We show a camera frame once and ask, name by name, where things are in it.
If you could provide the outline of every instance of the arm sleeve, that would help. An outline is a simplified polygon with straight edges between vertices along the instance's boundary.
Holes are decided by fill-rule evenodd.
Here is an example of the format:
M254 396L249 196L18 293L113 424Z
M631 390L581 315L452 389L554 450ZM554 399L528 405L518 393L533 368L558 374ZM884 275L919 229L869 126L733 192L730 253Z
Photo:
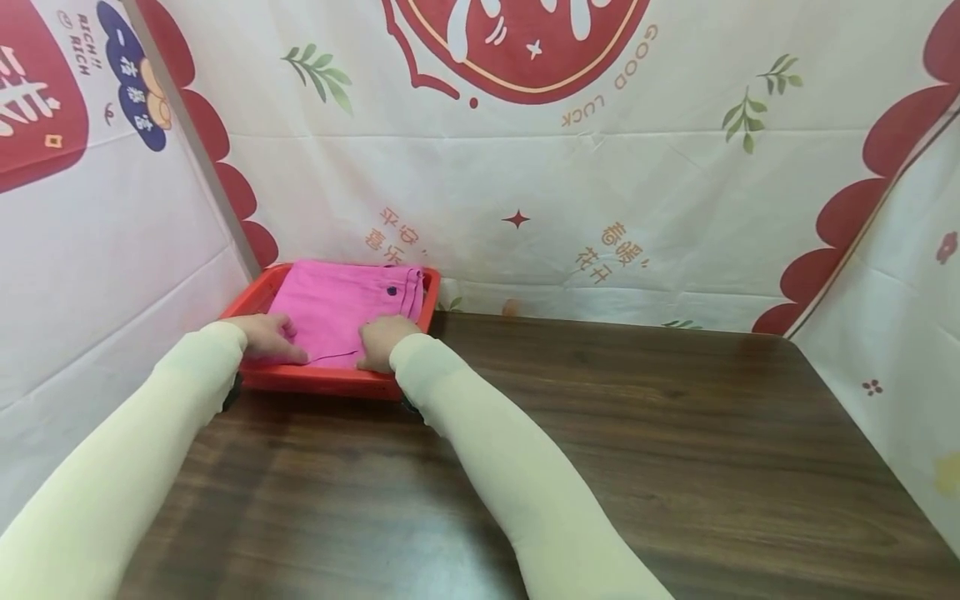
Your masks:
M532 600L672 598L557 445L452 350L413 335L390 362L426 424L453 445L513 546Z
M194 437L216 415L246 348L215 323L187 334L43 483L0 537L4 598L116 594Z

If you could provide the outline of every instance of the table surface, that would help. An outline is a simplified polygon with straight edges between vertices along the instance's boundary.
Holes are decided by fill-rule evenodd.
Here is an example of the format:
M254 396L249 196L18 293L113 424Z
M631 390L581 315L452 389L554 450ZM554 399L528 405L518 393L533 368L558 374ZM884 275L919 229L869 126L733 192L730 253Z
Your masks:
M780 338L438 314L678 600L960 598L960 563ZM446 441L393 403L244 393L122 598L525 598Z

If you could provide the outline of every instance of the red tray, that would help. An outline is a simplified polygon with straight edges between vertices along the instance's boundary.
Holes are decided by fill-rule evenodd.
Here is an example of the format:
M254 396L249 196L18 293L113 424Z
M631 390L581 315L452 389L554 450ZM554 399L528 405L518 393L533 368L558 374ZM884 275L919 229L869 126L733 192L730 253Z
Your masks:
M265 270L233 301L222 319L265 313L270 309L280 284L290 272L290 263L278 264ZM433 319L434 307L440 293L440 274L433 269L423 270L423 310L417 325L426 333ZM321 369L295 365L258 365L244 361L240 364L245 387L278 392L300 392L328 396L349 396L399 401L403 393L392 375L353 369Z

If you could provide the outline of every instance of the folded pink garment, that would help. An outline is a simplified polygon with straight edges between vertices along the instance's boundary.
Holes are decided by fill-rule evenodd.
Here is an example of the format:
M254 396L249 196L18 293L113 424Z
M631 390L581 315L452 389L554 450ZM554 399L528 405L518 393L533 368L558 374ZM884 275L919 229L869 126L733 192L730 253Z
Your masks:
M362 356L360 326L383 315L416 321L423 308L419 267L363 267L316 260L294 263L271 313L286 313L297 329L291 342L310 366L353 369Z

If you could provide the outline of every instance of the hand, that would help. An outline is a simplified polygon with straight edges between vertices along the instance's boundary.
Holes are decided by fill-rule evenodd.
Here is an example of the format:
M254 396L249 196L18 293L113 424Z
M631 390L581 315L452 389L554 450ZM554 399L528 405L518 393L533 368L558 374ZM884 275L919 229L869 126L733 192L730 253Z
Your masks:
M363 371L393 372L390 353L405 337L422 333L409 319L400 316L378 317L360 327L360 339L366 355L357 363Z
M306 350L290 343L297 333L290 317L283 314L246 315L224 319L225 323L240 327L247 334L246 358L258 358L305 365L309 359Z

